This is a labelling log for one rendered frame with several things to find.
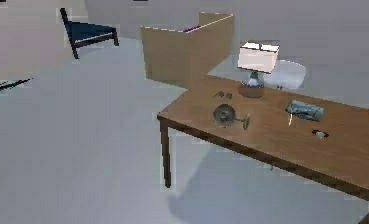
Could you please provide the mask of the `grey wine glass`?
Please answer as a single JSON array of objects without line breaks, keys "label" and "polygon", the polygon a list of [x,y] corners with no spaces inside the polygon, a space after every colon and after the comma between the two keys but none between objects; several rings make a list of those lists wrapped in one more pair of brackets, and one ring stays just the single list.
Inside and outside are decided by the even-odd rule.
[{"label": "grey wine glass", "polygon": [[248,129],[250,115],[244,118],[238,118],[234,107],[230,104],[220,104],[213,111],[213,119],[216,125],[221,127],[231,126],[235,121],[240,121],[244,130]]}]

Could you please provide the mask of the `tan cardboard box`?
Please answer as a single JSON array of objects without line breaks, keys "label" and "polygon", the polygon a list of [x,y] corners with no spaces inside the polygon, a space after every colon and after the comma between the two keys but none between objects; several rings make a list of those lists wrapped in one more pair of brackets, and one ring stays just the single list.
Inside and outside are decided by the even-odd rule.
[{"label": "tan cardboard box", "polygon": [[190,31],[141,26],[146,78],[189,88],[213,70],[231,51],[235,17],[199,13]]}]

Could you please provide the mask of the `white shade table lamp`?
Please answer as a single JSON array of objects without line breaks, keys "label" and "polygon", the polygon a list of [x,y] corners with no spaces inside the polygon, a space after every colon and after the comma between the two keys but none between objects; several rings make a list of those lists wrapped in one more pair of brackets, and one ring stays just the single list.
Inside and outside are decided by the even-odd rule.
[{"label": "white shade table lamp", "polygon": [[239,48],[238,69],[249,71],[241,81],[239,93],[246,98],[261,98],[264,95],[264,74],[270,74],[276,64],[280,46],[246,42]]}]

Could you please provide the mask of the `brown wooden table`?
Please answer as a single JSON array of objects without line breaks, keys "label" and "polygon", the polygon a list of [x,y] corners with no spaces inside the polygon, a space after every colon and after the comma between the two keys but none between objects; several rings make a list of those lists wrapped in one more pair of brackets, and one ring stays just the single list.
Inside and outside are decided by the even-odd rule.
[{"label": "brown wooden table", "polygon": [[[369,201],[369,109],[266,88],[261,98],[245,98],[238,81],[208,76],[157,114],[160,121],[165,185],[171,185],[168,130],[170,128],[252,157],[331,188]],[[232,99],[213,96],[232,93]],[[285,108],[298,100],[324,108],[319,122],[301,119]],[[220,104],[234,107],[238,118],[226,128],[215,124]],[[319,138],[312,130],[329,134]],[[359,224],[369,224],[369,213]]]}]

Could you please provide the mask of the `white round chair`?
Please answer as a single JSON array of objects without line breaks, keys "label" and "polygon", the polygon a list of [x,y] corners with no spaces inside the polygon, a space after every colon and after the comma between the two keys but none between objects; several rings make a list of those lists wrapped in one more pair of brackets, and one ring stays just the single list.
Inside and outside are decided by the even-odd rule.
[{"label": "white round chair", "polygon": [[301,87],[306,76],[306,67],[292,61],[277,60],[271,74],[264,75],[267,86],[295,90]]}]

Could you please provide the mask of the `dark blue chair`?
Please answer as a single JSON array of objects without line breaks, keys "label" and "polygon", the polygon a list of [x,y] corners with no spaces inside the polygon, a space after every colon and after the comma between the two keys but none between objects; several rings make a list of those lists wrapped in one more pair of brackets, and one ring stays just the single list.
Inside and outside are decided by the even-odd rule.
[{"label": "dark blue chair", "polygon": [[84,46],[110,39],[113,40],[115,46],[119,45],[115,27],[71,21],[68,19],[65,8],[60,9],[60,15],[75,59],[79,58],[77,49]]}]

